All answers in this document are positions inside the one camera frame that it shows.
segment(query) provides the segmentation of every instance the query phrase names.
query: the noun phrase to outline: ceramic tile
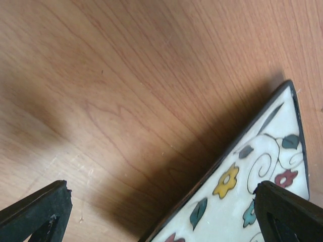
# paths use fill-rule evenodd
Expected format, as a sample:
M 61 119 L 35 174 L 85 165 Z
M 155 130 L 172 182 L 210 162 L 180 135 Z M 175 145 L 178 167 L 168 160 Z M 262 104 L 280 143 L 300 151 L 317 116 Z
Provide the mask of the ceramic tile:
M 151 241 L 262 242 L 253 191 L 263 180 L 309 199 L 305 144 L 291 81 Z

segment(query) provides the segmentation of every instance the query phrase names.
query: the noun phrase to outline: dark green leaf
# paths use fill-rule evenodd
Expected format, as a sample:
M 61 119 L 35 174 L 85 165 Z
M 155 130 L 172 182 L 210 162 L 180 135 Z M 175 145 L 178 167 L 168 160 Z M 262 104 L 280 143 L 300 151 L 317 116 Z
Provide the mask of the dark green leaf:
M 203 198 L 201 201 L 199 201 L 196 204 L 196 207 L 194 208 L 191 216 L 190 216 L 190 222 L 193 226 L 193 230 L 197 226 L 198 222 L 202 218 L 207 206 L 207 198 Z
M 299 137 L 297 135 L 289 135 L 283 138 L 282 147 L 285 149 L 297 149 Z

